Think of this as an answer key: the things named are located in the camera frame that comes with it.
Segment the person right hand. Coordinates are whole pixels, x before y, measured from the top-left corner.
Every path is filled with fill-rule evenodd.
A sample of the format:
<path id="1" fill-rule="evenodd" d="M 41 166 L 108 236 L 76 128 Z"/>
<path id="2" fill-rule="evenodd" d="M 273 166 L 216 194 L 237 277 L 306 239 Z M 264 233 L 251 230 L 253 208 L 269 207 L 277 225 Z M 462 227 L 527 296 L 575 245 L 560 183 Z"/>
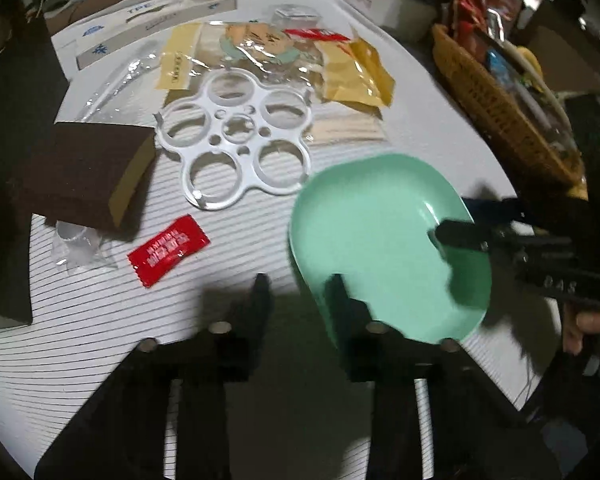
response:
<path id="1" fill-rule="evenodd" d="M 600 311 L 578 311 L 575 304 L 564 304 L 562 308 L 562 350 L 577 356 L 583 349 L 585 335 L 600 335 Z"/>

